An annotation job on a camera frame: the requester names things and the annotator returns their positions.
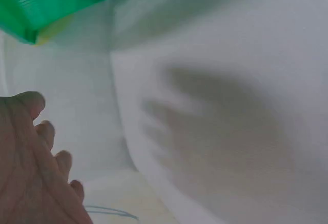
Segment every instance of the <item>hand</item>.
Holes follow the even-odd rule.
[[[71,155],[51,154],[48,121],[33,125],[44,107],[35,92],[0,98],[0,223],[92,224],[82,184],[67,183]]]

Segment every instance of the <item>finger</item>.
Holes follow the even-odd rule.
[[[83,185],[81,184],[81,182],[79,182],[77,180],[73,180],[70,183],[70,185],[73,188],[73,190],[75,191],[76,195],[81,200],[81,202],[83,202],[83,200],[84,200],[84,189],[83,189]]]
[[[58,163],[58,168],[63,175],[64,179],[68,180],[68,175],[72,167],[72,156],[67,151],[60,151],[56,156],[56,161]]]
[[[35,120],[45,108],[45,99],[38,92],[24,92],[14,96],[14,98],[18,99],[25,106],[32,120]]]
[[[42,121],[39,125],[35,126],[35,130],[38,135],[44,140],[49,147],[49,150],[53,147],[53,141],[55,138],[55,128],[49,121]]]

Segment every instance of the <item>white surface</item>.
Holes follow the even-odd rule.
[[[181,224],[328,223],[327,0],[128,0],[116,21],[128,146]]]
[[[111,8],[105,2],[78,13],[63,33],[38,47],[0,35],[0,96],[27,90],[45,96],[37,122],[54,123],[53,153],[72,153],[70,178],[84,183],[85,204],[129,211],[141,224],[177,224],[135,170],[125,144],[108,51]],[[94,224],[137,224],[117,216],[91,218]]]
[[[118,114],[108,50],[110,6],[88,8],[42,46],[6,36],[7,95],[36,90],[46,98],[37,122],[56,127],[53,152],[72,152],[71,178],[83,182],[131,169]]]
[[[178,224],[139,172],[117,171],[85,184],[85,203],[111,206],[139,218],[90,214],[94,224]]]

